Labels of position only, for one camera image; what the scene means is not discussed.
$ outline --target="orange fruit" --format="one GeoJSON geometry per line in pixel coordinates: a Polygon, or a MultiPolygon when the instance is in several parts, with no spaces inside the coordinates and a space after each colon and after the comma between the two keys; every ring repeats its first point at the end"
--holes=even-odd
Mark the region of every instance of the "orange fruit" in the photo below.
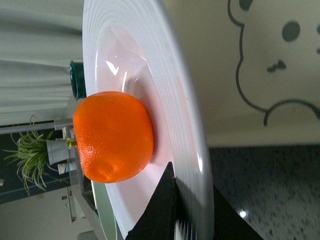
{"type": "Polygon", "coordinates": [[[73,116],[76,147],[84,175],[115,183],[141,172],[152,158],[154,135],[144,105],[117,91],[85,98],[73,116]]]}

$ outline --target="metal pole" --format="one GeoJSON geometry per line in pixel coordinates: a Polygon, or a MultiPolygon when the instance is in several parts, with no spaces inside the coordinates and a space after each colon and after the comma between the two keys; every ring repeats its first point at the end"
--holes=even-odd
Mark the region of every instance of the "metal pole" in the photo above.
{"type": "Polygon", "coordinates": [[[73,125],[72,118],[60,119],[60,120],[55,120],[54,122],[49,122],[49,123],[2,127],[0,128],[0,134],[13,134],[13,133],[19,133],[19,132],[44,130],[44,129],[61,130],[63,127],[68,127],[72,125],[73,125]]]}

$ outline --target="plant pot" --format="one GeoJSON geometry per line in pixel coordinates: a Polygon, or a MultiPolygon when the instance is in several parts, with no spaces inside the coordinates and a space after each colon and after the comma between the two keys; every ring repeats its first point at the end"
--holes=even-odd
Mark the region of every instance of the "plant pot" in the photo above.
{"type": "Polygon", "coordinates": [[[47,140],[49,164],[55,164],[69,158],[69,149],[66,147],[66,139],[47,140]]]}

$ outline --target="cartoon bear drawing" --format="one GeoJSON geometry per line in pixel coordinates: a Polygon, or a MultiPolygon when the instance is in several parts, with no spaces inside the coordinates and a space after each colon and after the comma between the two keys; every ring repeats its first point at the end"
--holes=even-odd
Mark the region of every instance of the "cartoon bear drawing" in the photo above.
{"type": "Polygon", "coordinates": [[[306,106],[320,119],[320,1],[228,0],[240,27],[236,85],[242,99],[270,113],[306,106]]]}

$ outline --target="spider plant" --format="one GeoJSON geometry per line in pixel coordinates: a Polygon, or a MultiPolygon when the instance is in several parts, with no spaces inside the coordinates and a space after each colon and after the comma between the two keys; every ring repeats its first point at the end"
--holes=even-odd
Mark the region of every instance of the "spider plant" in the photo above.
{"type": "Polygon", "coordinates": [[[23,182],[24,188],[30,195],[29,183],[35,184],[38,188],[45,191],[47,187],[43,179],[44,176],[50,176],[46,172],[46,167],[56,171],[49,165],[47,140],[51,137],[54,131],[51,131],[47,137],[39,134],[38,131],[27,131],[26,134],[19,133],[20,138],[16,142],[11,134],[11,139],[17,146],[17,150],[4,150],[13,153],[5,158],[13,160],[9,163],[17,162],[16,174],[23,182]]]}

